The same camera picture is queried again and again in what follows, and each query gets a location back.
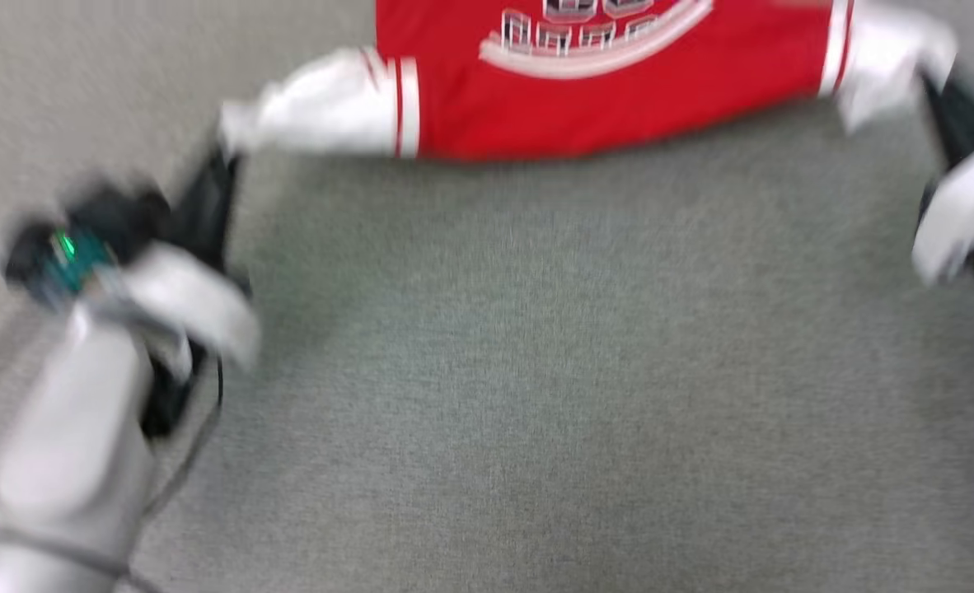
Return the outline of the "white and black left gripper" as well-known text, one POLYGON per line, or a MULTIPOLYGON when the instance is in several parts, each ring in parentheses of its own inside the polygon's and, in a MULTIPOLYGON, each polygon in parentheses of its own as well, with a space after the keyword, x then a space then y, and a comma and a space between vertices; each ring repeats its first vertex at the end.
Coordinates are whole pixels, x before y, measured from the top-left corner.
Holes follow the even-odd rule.
POLYGON ((238 157, 201 155, 174 196, 175 246, 141 241, 130 260, 88 226, 20 219, 2 243, 2 277, 64 316, 69 341, 102 327, 136 339, 150 334, 161 342, 171 371, 193 371, 196 347, 249 371, 260 356, 260 318, 242 288, 217 271, 226 267, 238 176, 238 157))

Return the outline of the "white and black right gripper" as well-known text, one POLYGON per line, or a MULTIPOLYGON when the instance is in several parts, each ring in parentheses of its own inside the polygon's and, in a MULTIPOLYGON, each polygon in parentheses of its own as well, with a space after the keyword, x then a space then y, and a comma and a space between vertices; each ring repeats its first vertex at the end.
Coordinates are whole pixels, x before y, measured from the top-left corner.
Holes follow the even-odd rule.
POLYGON ((944 83, 921 72, 920 83, 949 173, 920 219, 911 260, 920 280, 936 285, 951 280, 974 250, 974 72, 958 70, 944 83))

